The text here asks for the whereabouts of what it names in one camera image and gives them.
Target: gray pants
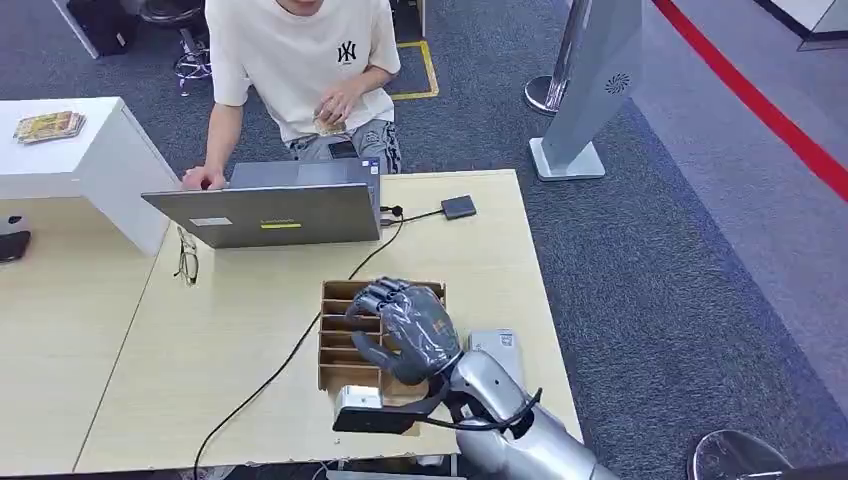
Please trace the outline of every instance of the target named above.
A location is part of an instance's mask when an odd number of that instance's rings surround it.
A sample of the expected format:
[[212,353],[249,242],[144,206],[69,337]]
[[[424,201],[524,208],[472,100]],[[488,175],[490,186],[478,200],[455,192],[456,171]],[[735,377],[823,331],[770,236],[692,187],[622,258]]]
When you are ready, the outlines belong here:
[[362,158],[379,158],[380,173],[400,173],[400,148],[395,136],[395,124],[385,120],[371,120],[350,133],[309,135],[292,140],[287,145],[295,160],[332,160],[329,146],[350,141]]

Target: cardboard divider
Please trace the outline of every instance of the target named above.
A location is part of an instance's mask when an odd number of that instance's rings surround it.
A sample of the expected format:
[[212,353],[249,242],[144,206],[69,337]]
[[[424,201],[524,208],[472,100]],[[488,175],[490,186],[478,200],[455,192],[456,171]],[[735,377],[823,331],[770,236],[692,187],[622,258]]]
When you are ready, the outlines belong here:
[[[353,298],[370,282],[324,282],[321,300],[321,330],[318,333],[318,387],[336,393],[345,385],[377,387],[387,405],[406,403],[427,393],[427,383],[409,386],[397,381],[389,372],[368,363],[353,346],[353,332],[365,332],[375,343],[398,352],[398,346],[385,331],[380,319],[372,315],[346,318]],[[434,282],[412,282],[429,287],[445,304],[446,289]]]

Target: stool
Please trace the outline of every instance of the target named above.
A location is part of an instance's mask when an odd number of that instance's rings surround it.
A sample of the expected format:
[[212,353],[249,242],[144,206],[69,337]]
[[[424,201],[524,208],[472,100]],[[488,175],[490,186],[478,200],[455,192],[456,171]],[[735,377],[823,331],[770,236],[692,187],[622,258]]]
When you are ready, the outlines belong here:
[[200,80],[212,75],[209,48],[195,38],[192,30],[205,26],[204,0],[145,0],[139,14],[145,22],[169,30],[179,30],[183,39],[183,56],[174,63],[180,79],[180,95],[187,97],[186,80]]

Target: laptop lid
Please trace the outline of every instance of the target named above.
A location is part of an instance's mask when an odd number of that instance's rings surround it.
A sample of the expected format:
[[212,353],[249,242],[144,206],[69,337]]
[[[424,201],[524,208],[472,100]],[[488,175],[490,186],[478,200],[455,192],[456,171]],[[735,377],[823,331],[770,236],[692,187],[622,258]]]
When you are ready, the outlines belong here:
[[313,161],[241,162],[230,188],[341,185],[364,183],[371,194],[374,218],[380,221],[380,159],[339,158]]
[[380,238],[364,183],[147,193],[142,198],[213,248]]

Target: eyeglasses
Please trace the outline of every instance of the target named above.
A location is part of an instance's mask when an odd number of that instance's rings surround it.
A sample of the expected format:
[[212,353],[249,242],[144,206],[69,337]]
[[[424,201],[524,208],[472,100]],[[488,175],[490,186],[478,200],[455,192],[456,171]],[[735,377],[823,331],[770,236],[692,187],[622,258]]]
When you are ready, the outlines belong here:
[[180,234],[180,264],[179,270],[174,274],[174,277],[183,277],[186,285],[193,287],[197,283],[197,270],[199,267],[197,262],[197,244],[194,243],[194,238],[186,233],[182,227],[177,227],[177,232]]

